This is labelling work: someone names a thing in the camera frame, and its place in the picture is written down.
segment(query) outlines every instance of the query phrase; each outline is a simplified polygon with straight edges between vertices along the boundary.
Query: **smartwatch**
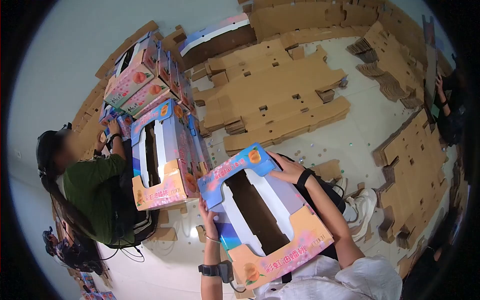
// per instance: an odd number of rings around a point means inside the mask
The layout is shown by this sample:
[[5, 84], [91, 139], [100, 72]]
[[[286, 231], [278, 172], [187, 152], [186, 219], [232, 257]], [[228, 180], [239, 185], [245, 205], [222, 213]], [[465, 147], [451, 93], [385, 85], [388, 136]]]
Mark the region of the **smartwatch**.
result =
[[220, 276], [223, 283], [230, 283], [233, 281], [233, 268], [229, 260], [224, 260], [216, 265], [201, 264], [198, 266], [198, 272], [204, 276]]

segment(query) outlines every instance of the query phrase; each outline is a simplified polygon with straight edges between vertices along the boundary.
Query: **hand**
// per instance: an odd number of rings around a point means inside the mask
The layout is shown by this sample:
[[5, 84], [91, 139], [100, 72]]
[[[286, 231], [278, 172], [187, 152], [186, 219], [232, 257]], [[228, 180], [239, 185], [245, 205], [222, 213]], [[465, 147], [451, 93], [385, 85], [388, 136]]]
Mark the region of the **hand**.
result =
[[112, 135], [117, 133], [121, 134], [120, 125], [117, 122], [117, 119], [113, 119], [112, 121], [110, 121], [110, 123], [108, 123], [108, 129], [110, 129], [110, 133]]
[[[297, 184], [297, 182], [299, 181], [300, 175], [303, 173], [305, 168], [301, 164], [297, 162], [289, 161], [288, 159], [278, 155], [277, 153], [273, 153], [271, 151], [267, 151], [267, 153], [271, 157], [273, 157], [283, 169], [282, 172], [275, 171], [275, 170], [270, 171], [269, 175], [273, 177], [277, 177], [278, 179], [286, 182]], [[305, 186], [307, 187], [307, 185], [314, 184], [315, 182], [317, 182], [315, 178], [313, 176], [309, 176], [307, 179], [307, 182], [305, 183]]]
[[442, 75], [440, 75], [440, 71], [437, 70], [437, 77], [435, 78], [435, 85], [437, 86], [437, 92], [443, 93], [444, 92], [444, 80]]
[[106, 138], [105, 138], [105, 140], [102, 142], [102, 133], [103, 133], [103, 131], [100, 131], [100, 132], [96, 135], [95, 150], [98, 151], [98, 152], [102, 152], [103, 147], [105, 147], [105, 145], [107, 144], [107, 139], [106, 139]]
[[205, 224], [205, 232], [207, 236], [211, 239], [218, 240], [218, 230], [213, 222], [213, 217], [217, 216], [218, 214], [213, 211], [207, 211], [206, 202], [203, 200], [202, 196], [200, 195], [200, 199], [198, 199], [198, 210], [200, 211], [200, 215], [204, 220]]

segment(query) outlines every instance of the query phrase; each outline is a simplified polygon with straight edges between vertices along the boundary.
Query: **green jacket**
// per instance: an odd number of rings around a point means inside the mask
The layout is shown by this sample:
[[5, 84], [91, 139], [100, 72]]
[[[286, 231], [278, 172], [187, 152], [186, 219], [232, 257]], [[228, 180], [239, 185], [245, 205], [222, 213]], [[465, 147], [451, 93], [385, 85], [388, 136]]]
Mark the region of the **green jacket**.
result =
[[[112, 226], [112, 195], [106, 180], [121, 175], [126, 161], [118, 154], [109, 157], [94, 157], [79, 161], [63, 173], [63, 189], [67, 201], [75, 205], [90, 221], [95, 235], [85, 232], [91, 239], [111, 244], [114, 236]], [[125, 236], [133, 242], [133, 230]]]

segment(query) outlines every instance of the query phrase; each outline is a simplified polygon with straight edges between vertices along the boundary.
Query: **white shirt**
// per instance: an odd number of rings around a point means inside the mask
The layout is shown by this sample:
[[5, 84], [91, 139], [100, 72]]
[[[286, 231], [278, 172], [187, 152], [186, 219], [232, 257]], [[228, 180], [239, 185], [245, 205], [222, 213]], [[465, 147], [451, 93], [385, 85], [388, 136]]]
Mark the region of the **white shirt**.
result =
[[401, 292], [402, 278], [381, 255], [359, 258], [343, 270], [338, 261], [317, 255], [294, 270], [289, 283], [278, 278], [254, 290], [257, 300], [398, 300]]

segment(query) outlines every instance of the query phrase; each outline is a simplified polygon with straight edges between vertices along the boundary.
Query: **long black hair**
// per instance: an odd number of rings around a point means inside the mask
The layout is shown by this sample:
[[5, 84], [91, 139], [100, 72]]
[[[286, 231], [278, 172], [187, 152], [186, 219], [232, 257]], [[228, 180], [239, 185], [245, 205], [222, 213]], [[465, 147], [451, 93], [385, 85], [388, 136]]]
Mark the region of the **long black hair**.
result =
[[78, 234], [95, 235], [92, 223], [75, 205], [65, 199], [57, 184], [57, 178], [61, 173], [58, 166], [55, 165], [53, 157], [64, 149], [64, 139], [69, 133], [69, 129], [62, 129], [58, 132], [47, 131], [38, 138], [36, 156], [40, 180], [45, 190], [61, 207], [65, 222]]

